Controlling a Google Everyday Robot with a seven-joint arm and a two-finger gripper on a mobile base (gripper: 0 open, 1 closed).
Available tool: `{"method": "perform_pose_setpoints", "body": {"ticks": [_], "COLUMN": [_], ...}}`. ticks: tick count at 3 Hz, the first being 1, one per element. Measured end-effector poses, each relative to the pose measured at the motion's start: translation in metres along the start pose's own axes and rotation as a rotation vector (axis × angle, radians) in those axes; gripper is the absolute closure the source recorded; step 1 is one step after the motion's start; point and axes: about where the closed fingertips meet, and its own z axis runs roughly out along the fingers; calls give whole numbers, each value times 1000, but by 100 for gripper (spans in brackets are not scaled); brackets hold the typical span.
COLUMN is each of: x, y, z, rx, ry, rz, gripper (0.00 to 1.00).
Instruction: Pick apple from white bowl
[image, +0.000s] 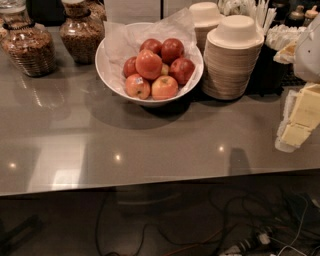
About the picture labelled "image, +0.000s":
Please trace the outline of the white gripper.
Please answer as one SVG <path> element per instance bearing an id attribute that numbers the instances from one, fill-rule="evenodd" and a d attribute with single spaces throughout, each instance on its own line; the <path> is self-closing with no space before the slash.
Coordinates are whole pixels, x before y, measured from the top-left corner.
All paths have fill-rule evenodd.
<path id="1" fill-rule="evenodd" d="M 298 41 L 277 43 L 273 60 L 293 64 L 296 77 L 307 83 L 299 91 L 290 90 L 285 99 L 275 147 L 291 153 L 298 149 L 320 125 L 320 14 L 308 25 Z"/>

